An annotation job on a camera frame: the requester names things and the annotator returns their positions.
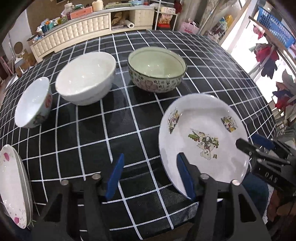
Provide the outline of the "black white grid tablecloth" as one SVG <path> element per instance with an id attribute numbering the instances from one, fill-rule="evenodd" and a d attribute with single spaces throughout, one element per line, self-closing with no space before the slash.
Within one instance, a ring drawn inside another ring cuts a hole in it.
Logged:
<path id="1" fill-rule="evenodd" d="M 144 46 L 164 47 L 187 63 L 182 83 L 162 94 L 133 85 L 127 58 Z M 115 80 L 104 99 L 88 106 L 65 101 L 52 89 L 48 119 L 33 129 L 15 125 L 16 105 L 37 78 L 55 84 L 62 68 L 89 52 L 107 52 L 116 60 Z M 197 205 L 167 178 L 159 157 L 162 115 L 178 97 L 206 93 L 239 115 L 248 136 L 275 135 L 275 120 L 259 88 L 239 64 L 207 37 L 171 31 L 135 31 L 86 41 L 37 64 L 6 93 L 1 106 L 1 145 L 20 154 L 31 182 L 33 220 L 37 220 L 60 181 L 81 186 L 87 176 L 106 173 L 112 159 L 125 155 L 125 169 L 114 198 L 103 205 L 112 238 L 141 240 L 187 223 Z"/>

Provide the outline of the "plain cream white bowl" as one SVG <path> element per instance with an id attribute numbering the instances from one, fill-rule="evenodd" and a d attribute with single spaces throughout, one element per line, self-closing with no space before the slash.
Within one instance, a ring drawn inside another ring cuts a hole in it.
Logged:
<path id="1" fill-rule="evenodd" d="M 90 105 L 111 90 L 116 69 L 115 58 L 106 52 L 90 52 L 70 61 L 59 72 L 55 89 L 75 105 Z"/>

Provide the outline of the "pink gift bag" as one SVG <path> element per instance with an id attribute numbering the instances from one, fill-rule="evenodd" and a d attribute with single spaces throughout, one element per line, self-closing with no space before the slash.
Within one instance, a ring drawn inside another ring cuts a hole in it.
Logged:
<path id="1" fill-rule="evenodd" d="M 199 28 L 195 22 L 182 22 L 179 31 L 182 33 L 197 34 L 199 32 Z"/>

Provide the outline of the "cream canister jar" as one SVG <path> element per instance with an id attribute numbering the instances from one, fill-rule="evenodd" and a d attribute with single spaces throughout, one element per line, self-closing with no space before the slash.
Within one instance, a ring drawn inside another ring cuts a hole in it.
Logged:
<path id="1" fill-rule="evenodd" d="M 102 11 L 104 10 L 104 3 L 103 0 L 96 0 L 92 2 L 93 11 Z"/>

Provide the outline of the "white plate cartoon prints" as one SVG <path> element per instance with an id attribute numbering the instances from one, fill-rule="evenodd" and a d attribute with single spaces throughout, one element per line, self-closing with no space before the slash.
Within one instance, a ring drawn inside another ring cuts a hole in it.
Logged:
<path id="1" fill-rule="evenodd" d="M 188 94 L 166 109 L 159 127 L 159 153 L 173 186 L 188 196 L 177 168 L 177 155 L 216 181 L 243 181 L 249 157 L 236 148 L 248 139 L 236 112 L 224 101 L 207 94 Z"/>

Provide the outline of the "white bowl floral outside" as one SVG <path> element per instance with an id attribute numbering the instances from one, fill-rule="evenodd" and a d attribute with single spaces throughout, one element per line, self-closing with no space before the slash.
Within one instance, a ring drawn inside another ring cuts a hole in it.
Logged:
<path id="1" fill-rule="evenodd" d="M 35 128 L 48 117 L 52 107 L 50 81 L 40 77 L 33 81 L 20 97 L 15 111 L 15 124 L 19 128 Z"/>

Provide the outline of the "blue plastic basket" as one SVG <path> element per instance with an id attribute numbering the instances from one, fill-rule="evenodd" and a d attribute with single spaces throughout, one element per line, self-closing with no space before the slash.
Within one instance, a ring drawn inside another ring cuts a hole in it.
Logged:
<path id="1" fill-rule="evenodd" d="M 295 37 L 291 32 L 272 14 L 262 7 L 258 7 L 257 21 L 269 30 L 286 48 L 295 44 Z"/>

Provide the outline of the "plain white plate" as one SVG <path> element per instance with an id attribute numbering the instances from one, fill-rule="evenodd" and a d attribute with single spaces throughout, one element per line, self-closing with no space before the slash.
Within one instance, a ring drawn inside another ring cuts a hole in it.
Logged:
<path id="1" fill-rule="evenodd" d="M 15 149 L 14 149 L 14 153 L 17 159 L 18 170 L 21 177 L 21 185 L 22 185 L 22 190 L 24 195 L 24 204 L 25 204 L 25 210 L 27 215 L 27 226 L 29 226 L 31 224 L 32 217 L 33 217 L 33 199 L 32 199 L 32 193 L 31 193 L 31 186 L 29 183 L 27 172 L 25 170 L 25 166 L 23 164 L 23 161 L 21 160 L 20 155 L 17 153 Z"/>

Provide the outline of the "white plate pink petals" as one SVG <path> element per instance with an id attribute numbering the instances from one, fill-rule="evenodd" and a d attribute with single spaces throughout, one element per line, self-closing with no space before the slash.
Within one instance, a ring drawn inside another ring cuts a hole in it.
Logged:
<path id="1" fill-rule="evenodd" d="M 1 149 L 1 199 L 12 221 L 25 229 L 28 226 L 25 197 L 16 155 L 10 145 Z"/>

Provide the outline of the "cream tufted TV cabinet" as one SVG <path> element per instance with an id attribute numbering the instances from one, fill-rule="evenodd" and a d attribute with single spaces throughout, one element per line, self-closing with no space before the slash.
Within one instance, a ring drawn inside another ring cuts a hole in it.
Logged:
<path id="1" fill-rule="evenodd" d="M 128 20 L 134 23 L 133 29 L 125 24 L 118 28 L 111 25 L 111 15 L 120 11 L 129 13 Z M 43 57 L 52 52 L 57 53 L 96 37 L 128 31 L 151 30 L 153 20 L 154 7 L 152 6 L 132 6 L 97 11 L 54 27 L 46 32 L 43 38 L 34 42 L 30 48 L 36 61 L 40 63 Z"/>

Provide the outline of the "green bowl patterned outside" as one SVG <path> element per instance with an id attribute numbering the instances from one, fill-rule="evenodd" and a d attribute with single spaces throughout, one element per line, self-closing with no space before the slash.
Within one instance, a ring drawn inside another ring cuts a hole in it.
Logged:
<path id="1" fill-rule="evenodd" d="M 180 55 L 161 47 L 136 49 L 129 54 L 127 63 L 133 84 L 153 93 L 174 90 L 187 71 L 187 64 Z"/>

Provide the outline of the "white paper roll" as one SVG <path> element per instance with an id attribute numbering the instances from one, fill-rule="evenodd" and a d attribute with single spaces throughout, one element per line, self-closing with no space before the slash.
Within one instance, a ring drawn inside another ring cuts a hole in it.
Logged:
<path id="1" fill-rule="evenodd" d="M 129 21 L 129 20 L 125 20 L 125 21 L 124 21 L 124 24 L 125 24 L 128 28 L 130 28 L 130 29 L 133 29 L 133 28 L 134 28 L 134 23 L 132 23 L 132 22 Z"/>

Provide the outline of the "pink storage box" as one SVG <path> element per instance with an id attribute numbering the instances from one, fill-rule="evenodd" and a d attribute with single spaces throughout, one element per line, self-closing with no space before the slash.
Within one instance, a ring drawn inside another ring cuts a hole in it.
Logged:
<path id="1" fill-rule="evenodd" d="M 93 13 L 93 8 L 91 6 L 84 9 L 78 9 L 70 13 L 70 19 L 73 20 L 82 16 L 89 15 L 91 13 Z"/>

